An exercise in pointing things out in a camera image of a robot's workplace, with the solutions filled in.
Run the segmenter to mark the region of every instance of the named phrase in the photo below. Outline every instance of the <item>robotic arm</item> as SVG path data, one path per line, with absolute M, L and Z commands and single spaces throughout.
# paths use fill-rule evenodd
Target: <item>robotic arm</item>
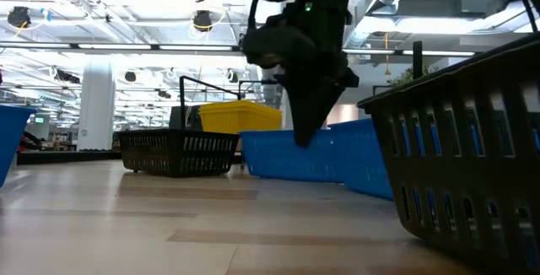
M 344 25 L 351 23 L 348 0 L 294 0 L 259 29 L 257 2 L 241 49 L 251 64 L 284 68 L 285 74 L 275 78 L 289 94 L 294 140 L 308 147 L 345 88 L 359 84 L 342 51 Z

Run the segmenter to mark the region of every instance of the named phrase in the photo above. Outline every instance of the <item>black plastic basket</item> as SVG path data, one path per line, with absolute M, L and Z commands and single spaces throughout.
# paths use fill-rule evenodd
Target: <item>black plastic basket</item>
M 540 273 L 539 56 L 534 35 L 358 104 L 403 227 L 490 273 Z
M 129 170 L 188 177 L 230 170 L 239 136 L 159 129 L 119 132 L 121 158 Z

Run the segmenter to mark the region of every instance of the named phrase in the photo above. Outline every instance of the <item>blue plastic bin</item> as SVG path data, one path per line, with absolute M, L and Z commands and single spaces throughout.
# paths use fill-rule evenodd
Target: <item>blue plastic bin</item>
M 371 119 L 329 126 L 337 149 L 334 169 L 353 191 L 393 200 L 375 127 Z
M 320 130 L 309 148 L 294 144 L 292 131 L 241 132 L 244 158 L 250 173 L 261 178 L 341 182 L 333 169 L 331 131 Z
M 24 127 L 33 113 L 33 109 L 0 105 L 0 187 L 6 181 L 9 166 L 23 137 Z

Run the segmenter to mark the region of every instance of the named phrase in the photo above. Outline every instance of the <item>wooden floor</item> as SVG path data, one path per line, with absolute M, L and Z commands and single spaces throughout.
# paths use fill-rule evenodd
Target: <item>wooden floor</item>
M 334 184 L 168 179 L 122 162 L 20 166 L 0 189 L 2 275 L 454 275 L 393 203 Z

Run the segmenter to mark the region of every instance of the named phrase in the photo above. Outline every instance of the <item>yellow plastic crate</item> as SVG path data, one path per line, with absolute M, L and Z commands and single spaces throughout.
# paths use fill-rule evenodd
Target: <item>yellow plastic crate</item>
M 238 133 L 270 131 L 281 127 L 281 111 L 250 101 L 202 105 L 202 129 L 205 132 Z

